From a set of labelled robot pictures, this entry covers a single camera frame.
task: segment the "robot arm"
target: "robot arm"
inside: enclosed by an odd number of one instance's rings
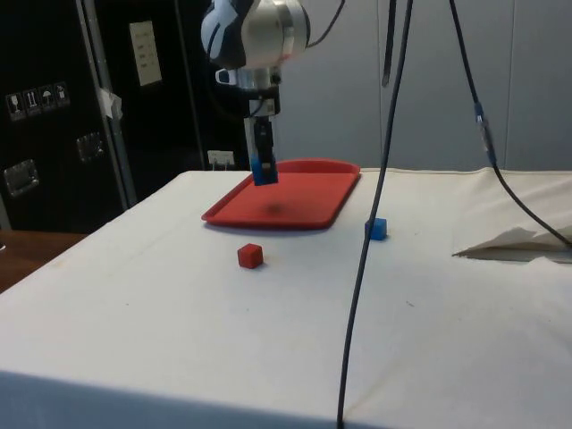
[[[201,29],[211,61],[226,70],[276,67],[304,52],[310,26],[298,0],[213,0]]]
[[[298,0],[213,0],[201,29],[222,85],[240,90],[250,167],[256,185],[278,181],[273,118],[280,112],[280,67],[307,48],[310,25]]]

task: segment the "wooden floor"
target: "wooden floor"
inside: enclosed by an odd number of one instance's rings
[[[0,231],[0,293],[83,240],[83,234]]]

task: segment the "black cable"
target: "black cable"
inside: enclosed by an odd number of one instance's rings
[[[385,39],[385,59],[383,62],[382,87],[390,83],[391,61],[393,59],[393,35],[395,33],[395,15],[397,13],[397,0],[390,0],[390,12],[387,20],[387,38]]]
[[[209,101],[211,102],[211,105],[213,105],[216,112],[219,113],[222,117],[224,117],[226,120],[231,121],[231,122],[243,122],[245,118],[243,118],[242,116],[239,116],[237,114],[233,114],[231,112],[228,112],[224,107],[221,106],[221,104],[216,99],[215,94],[213,94],[213,91],[211,90],[211,86],[210,86],[211,78],[210,78],[210,74],[209,74],[208,65],[211,62],[211,51],[213,50],[213,43],[215,42],[216,34],[218,33],[218,30],[220,28],[221,28],[221,24],[220,23],[216,24],[216,26],[214,27],[214,30],[213,30],[213,34],[211,35],[211,38],[208,40],[208,47],[206,48],[206,65],[205,65],[206,94],[208,96]],[[261,98],[257,109],[252,114],[247,116],[247,118],[252,118],[253,116],[256,116],[262,110],[262,108],[264,107],[264,104],[265,104],[265,101],[264,101],[264,99]]]
[[[461,51],[461,58],[463,59],[463,66],[465,68],[465,74],[467,76],[468,86],[471,89],[471,96],[473,97],[473,102],[475,103],[475,113],[477,117],[477,123],[481,128],[481,132],[483,134],[483,141],[486,146],[487,155],[489,158],[489,162],[491,163],[492,169],[496,174],[497,178],[499,179],[500,185],[507,191],[509,196],[513,199],[515,203],[532,219],[534,219],[539,225],[541,225],[546,231],[560,240],[566,247],[572,248],[572,240],[567,239],[554,228],[552,228],[549,224],[543,221],[540,217],[538,217],[530,208],[528,208],[525,203],[515,194],[515,192],[510,188],[508,183],[502,177],[501,170],[497,164],[497,157],[494,151],[494,145],[492,143],[492,136],[489,130],[488,123],[484,117],[483,107],[479,101],[479,97],[476,93],[475,89],[475,82],[473,81],[473,73],[471,72],[471,66],[468,62],[467,57],[467,50],[465,48],[465,39],[463,38],[463,31],[461,29],[460,22],[458,20],[457,14],[457,6],[455,5],[455,0],[449,0],[450,4],[450,11],[453,15],[453,21],[455,22],[455,30],[457,31],[457,39],[458,39],[458,46]]]
[[[397,73],[395,77],[395,85],[393,87],[393,95],[391,96],[390,112],[387,120],[387,131],[385,133],[385,145],[383,146],[382,154],[382,167],[379,172],[377,180],[377,187],[375,188],[374,203],[369,215],[369,222],[367,225],[366,237],[361,249],[361,257],[359,258],[359,267],[357,269],[356,285],[354,286],[354,294],[351,300],[351,307],[349,308],[348,329],[346,331],[346,340],[343,350],[343,361],[341,364],[341,380],[340,380],[340,396],[338,399],[338,415],[337,427],[343,429],[343,409],[346,399],[346,382],[348,380],[348,365],[349,365],[349,349],[351,347],[351,337],[354,330],[354,323],[356,321],[356,312],[358,310],[359,292],[361,291],[361,284],[364,278],[364,271],[366,269],[367,251],[369,250],[369,242],[372,238],[372,230],[374,226],[375,216],[382,196],[383,182],[385,181],[385,174],[387,172],[387,165],[389,163],[390,148],[391,148],[391,135],[393,133],[393,120],[395,119],[395,110],[397,108],[397,100],[400,93],[401,78],[403,77],[403,68],[405,66],[405,57],[408,49],[409,26],[411,23],[411,14],[413,11],[413,0],[408,0],[407,9],[405,12],[405,23],[403,25],[403,35],[401,37],[400,59],[398,62]]]
[[[468,87],[471,90],[471,96],[473,97],[473,103],[479,103],[479,96],[476,94],[475,82],[473,81],[473,73],[471,72],[471,66],[468,63],[467,49],[465,48],[465,39],[463,38],[463,30],[461,29],[461,24],[458,21],[457,6],[454,0],[449,1],[450,12],[453,15],[453,21],[455,22],[455,31],[457,31],[458,47],[461,50],[461,58],[463,59],[463,66],[465,67],[465,74],[467,75]]]
[[[318,46],[319,44],[321,44],[324,41],[325,38],[328,37],[328,35],[330,34],[330,31],[332,31],[333,26],[335,25],[336,21],[338,20],[338,18],[340,18],[341,11],[343,10],[343,6],[345,4],[346,4],[346,0],[340,0],[340,5],[338,6],[338,10],[336,11],[335,15],[333,15],[332,21],[330,22],[330,25],[328,25],[328,28],[325,29],[324,34],[316,42],[312,42],[312,43],[308,44],[307,49],[309,49],[310,47]]]

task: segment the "label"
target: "label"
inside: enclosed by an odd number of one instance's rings
[[[10,119],[13,122],[26,118],[26,107],[24,107],[24,101],[21,97],[21,93],[18,92],[7,95],[6,104],[8,106],[8,112],[10,113]]]
[[[45,85],[39,89],[39,96],[42,100],[42,110],[44,112],[50,112],[57,107],[55,102],[55,92],[51,85]]]
[[[26,105],[26,113],[28,113],[28,116],[34,116],[35,114],[42,113],[41,101],[37,89],[28,89],[22,92],[22,97],[24,98],[24,104]]]
[[[157,57],[157,47],[155,43],[155,32],[153,22],[133,22],[129,25],[131,33],[131,43],[135,55],[135,65],[139,76],[139,85],[144,87],[151,83],[160,82],[161,67]]]
[[[55,103],[58,107],[70,105],[70,94],[68,93],[68,86],[65,82],[55,83],[54,90]]]

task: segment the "gray wall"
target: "gray wall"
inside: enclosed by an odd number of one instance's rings
[[[314,37],[337,0],[302,0]],[[405,0],[399,1],[396,38]],[[572,2],[457,0],[500,165],[572,169]],[[391,98],[381,91],[389,0],[349,0],[330,37],[284,67],[280,158],[324,156],[378,166]],[[416,0],[391,165],[473,170],[487,165],[448,0]],[[393,69],[397,63],[396,40]]]

